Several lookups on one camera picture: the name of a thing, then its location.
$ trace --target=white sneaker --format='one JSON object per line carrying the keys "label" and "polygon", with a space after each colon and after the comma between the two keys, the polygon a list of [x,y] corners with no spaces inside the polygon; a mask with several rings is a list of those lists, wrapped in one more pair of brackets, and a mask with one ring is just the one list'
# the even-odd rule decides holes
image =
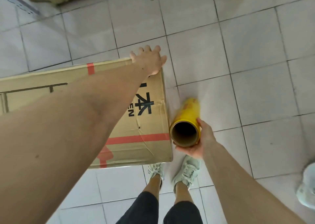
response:
{"label": "white sneaker", "polygon": [[193,185],[195,178],[198,176],[200,169],[200,161],[198,159],[195,159],[193,157],[190,157],[188,155],[185,156],[183,165],[181,167],[181,170],[178,172],[178,174],[173,179],[172,183],[174,186],[174,193],[176,183],[183,182],[187,187],[188,190]]}
{"label": "white sneaker", "polygon": [[156,174],[159,174],[162,181],[164,181],[164,170],[163,163],[154,163],[148,165],[148,174],[150,179],[153,178]]}

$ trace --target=cardboard tube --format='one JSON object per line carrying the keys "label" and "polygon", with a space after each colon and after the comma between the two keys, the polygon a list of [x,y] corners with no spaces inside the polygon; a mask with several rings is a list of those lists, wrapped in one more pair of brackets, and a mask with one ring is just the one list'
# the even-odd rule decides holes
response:
{"label": "cardboard tube", "polygon": [[190,147],[200,139],[200,127],[197,118],[200,116],[199,101],[189,98],[178,111],[170,128],[170,136],[176,145]]}

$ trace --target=person's right shoe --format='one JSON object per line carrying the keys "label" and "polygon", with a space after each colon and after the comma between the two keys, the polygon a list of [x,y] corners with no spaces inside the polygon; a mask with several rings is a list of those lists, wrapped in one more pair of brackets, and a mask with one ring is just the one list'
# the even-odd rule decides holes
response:
{"label": "person's right shoe", "polygon": [[173,187],[174,193],[176,193],[175,186],[178,182],[183,182],[187,187],[188,190],[193,185],[195,178],[198,176],[200,169],[200,161],[189,155],[186,155],[181,167],[181,170],[177,173],[175,178],[173,179]]}

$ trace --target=red tape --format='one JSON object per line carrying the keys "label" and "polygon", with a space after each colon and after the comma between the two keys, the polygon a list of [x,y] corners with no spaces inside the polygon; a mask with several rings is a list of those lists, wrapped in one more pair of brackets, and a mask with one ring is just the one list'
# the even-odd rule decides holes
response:
{"label": "red tape", "polygon": [[113,153],[106,147],[107,145],[112,144],[127,144],[127,143],[139,143],[139,142],[150,142],[150,141],[163,141],[169,140],[169,134],[144,134],[144,135],[134,135],[127,137],[116,137],[109,138],[104,145],[103,149],[97,156],[100,160],[100,168],[107,167],[107,160],[110,160],[114,157]]}
{"label": "red tape", "polygon": [[86,64],[86,66],[88,67],[89,75],[94,75],[95,74],[94,64],[93,63],[88,63],[88,64]]}

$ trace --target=cardboard piece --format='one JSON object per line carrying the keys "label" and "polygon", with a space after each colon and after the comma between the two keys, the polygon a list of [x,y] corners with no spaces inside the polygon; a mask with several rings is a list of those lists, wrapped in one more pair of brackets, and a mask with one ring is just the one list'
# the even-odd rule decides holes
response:
{"label": "cardboard piece", "polygon": [[[0,115],[12,112],[86,75],[132,65],[131,59],[90,63],[0,79]],[[90,168],[171,162],[163,72],[148,77]]]}

